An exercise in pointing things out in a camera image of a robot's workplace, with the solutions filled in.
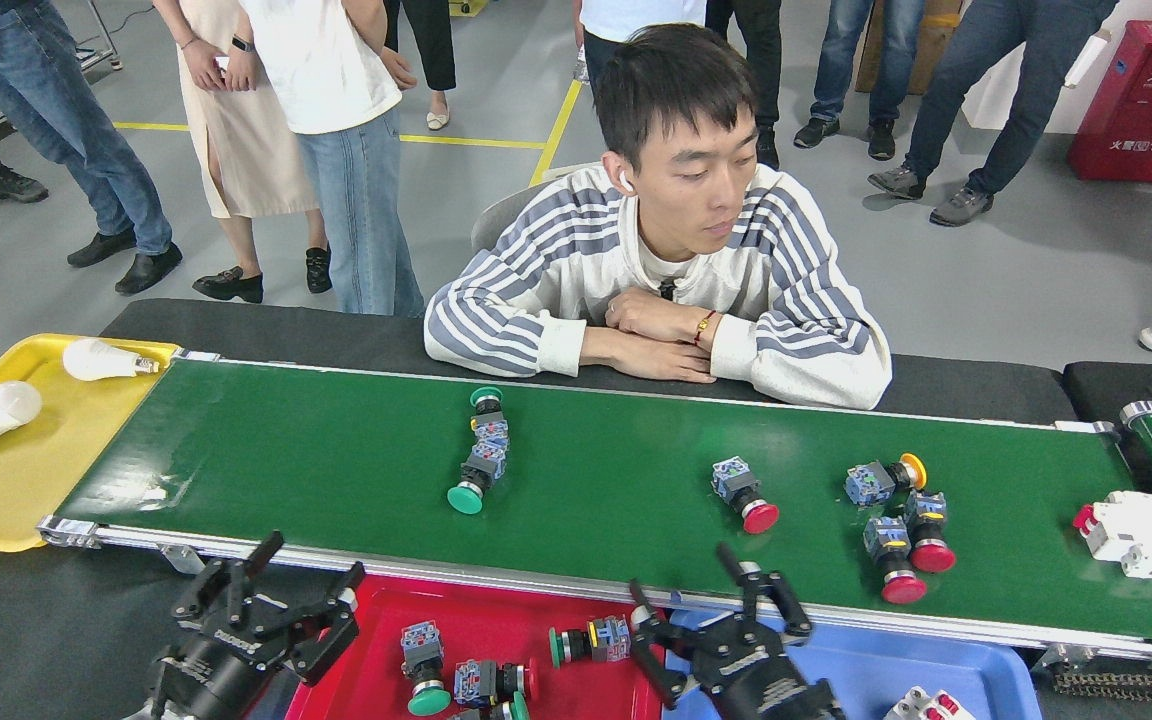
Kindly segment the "person's right hand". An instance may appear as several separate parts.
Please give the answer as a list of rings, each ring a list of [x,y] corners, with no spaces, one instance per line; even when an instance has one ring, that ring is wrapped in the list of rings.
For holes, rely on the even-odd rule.
[[[649,338],[630,338],[617,369],[653,381],[717,382],[717,376],[710,372],[708,351],[704,348]]]

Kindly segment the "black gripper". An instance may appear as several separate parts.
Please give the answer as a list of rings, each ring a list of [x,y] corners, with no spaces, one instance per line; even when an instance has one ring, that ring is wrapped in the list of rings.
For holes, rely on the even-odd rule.
[[[358,561],[323,600],[257,621],[256,634],[200,626],[217,609],[229,626],[247,626],[253,579],[283,544],[273,530],[247,559],[214,559],[196,575],[173,611],[183,642],[166,647],[151,667],[150,719],[244,719],[280,665],[314,685],[343,655],[358,634],[356,591],[366,577]]]
[[[846,719],[827,680],[810,683],[791,664],[782,641],[808,641],[813,623],[780,571],[738,561],[730,544],[717,544],[717,558],[742,597],[738,626],[703,626],[698,630],[664,620],[637,578],[628,582],[631,655],[666,708],[699,684],[722,719]],[[767,597],[783,619],[783,632],[756,626],[758,598]],[[657,644],[676,655],[691,655],[691,675],[668,670],[654,655]]]

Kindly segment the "person's left hand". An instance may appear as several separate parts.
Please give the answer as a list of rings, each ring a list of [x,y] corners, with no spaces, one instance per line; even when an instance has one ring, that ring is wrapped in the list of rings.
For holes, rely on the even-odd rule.
[[[707,314],[705,306],[677,304],[654,291],[628,288],[611,300],[605,324],[652,340],[691,343]]]

